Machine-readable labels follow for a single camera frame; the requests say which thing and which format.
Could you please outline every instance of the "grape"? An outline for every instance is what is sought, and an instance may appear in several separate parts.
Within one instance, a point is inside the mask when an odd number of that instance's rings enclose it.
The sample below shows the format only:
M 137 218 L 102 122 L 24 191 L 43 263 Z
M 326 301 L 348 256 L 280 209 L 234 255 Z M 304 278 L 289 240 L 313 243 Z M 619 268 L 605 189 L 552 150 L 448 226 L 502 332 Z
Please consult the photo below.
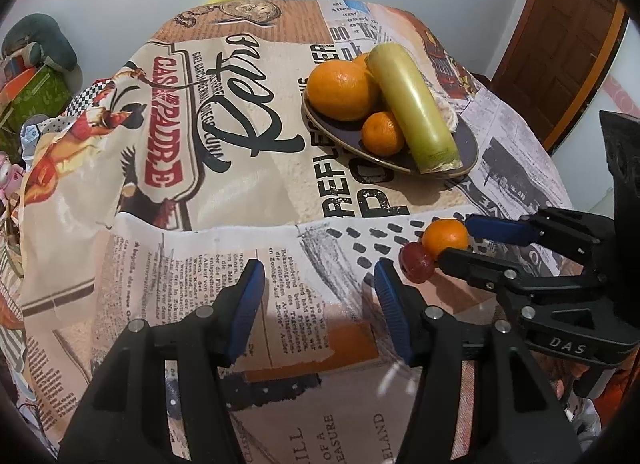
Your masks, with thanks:
M 410 241 L 400 249 L 399 262 L 400 269 L 413 283 L 424 283 L 436 270 L 433 258 L 419 241 Z

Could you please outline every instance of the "checkered pattern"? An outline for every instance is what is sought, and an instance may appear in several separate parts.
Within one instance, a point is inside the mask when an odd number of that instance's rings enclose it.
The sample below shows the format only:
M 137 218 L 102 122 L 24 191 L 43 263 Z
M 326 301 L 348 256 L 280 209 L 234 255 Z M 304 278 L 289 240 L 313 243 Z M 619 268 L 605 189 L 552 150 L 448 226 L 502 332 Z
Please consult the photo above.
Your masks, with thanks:
M 109 79 L 102 79 L 94 82 L 94 84 L 89 86 L 89 88 L 85 88 L 82 92 L 71 99 L 65 113 L 69 116 L 80 115 L 88 106 L 91 106 L 95 96 L 102 91 L 108 82 Z

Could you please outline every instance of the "tangerine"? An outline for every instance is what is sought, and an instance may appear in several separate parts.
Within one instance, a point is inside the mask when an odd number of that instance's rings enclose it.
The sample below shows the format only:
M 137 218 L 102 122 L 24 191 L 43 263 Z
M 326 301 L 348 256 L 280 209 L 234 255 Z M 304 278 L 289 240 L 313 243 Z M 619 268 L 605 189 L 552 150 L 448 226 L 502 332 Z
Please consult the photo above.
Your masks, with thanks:
M 365 52 L 364 54 L 360 54 L 359 56 L 356 56 L 354 59 L 351 60 L 351 63 L 356 63 L 356 65 L 360 65 L 362 66 L 362 68 L 367 68 L 367 56 L 369 55 L 368 52 Z
M 469 233 L 464 224 L 456 219 L 440 219 L 431 222 L 422 235 L 422 245 L 434 260 L 447 247 L 466 249 Z
M 404 135 L 390 111 L 378 111 L 370 115 L 361 133 L 365 148 L 379 157 L 389 157 L 404 147 Z

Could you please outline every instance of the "wooden door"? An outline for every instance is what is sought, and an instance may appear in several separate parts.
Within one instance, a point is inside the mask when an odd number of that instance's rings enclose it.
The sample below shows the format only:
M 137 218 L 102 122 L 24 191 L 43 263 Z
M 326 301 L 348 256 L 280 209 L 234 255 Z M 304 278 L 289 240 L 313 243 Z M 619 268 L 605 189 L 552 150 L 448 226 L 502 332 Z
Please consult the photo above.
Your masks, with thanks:
M 527 6 L 491 89 L 549 148 L 605 68 L 624 9 L 618 0 L 528 0 Z

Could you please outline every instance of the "plate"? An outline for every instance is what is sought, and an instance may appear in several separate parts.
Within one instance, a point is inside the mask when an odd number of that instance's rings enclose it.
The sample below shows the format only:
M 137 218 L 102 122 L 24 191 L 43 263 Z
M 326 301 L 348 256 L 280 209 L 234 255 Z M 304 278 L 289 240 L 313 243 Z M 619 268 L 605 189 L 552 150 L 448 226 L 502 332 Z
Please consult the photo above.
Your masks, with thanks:
M 474 137 L 473 132 L 471 132 L 471 129 L 463 119 L 458 119 L 458 128 L 452 133 L 453 139 L 456 141 L 456 145 L 458 145 L 458 150 L 460 151 L 462 167 L 458 169 L 434 171 L 431 173 L 420 173 L 415 164 L 414 158 L 409 153 L 409 148 L 404 146 L 399 153 L 391 155 L 391 157 L 377 157 L 376 155 L 373 155 L 365 149 L 364 144 L 362 143 L 360 128 L 362 127 L 363 121 L 344 123 L 343 121 L 330 119 L 322 113 L 317 112 L 311 106 L 308 98 L 306 97 L 306 92 L 302 96 L 302 112 L 318 127 L 321 132 L 343 148 L 360 157 L 364 157 L 371 162 L 402 173 L 409 173 L 422 177 L 453 179 L 462 177 L 469 173 L 471 168 L 473 168 L 478 161 L 478 142 L 476 142 L 476 137 Z

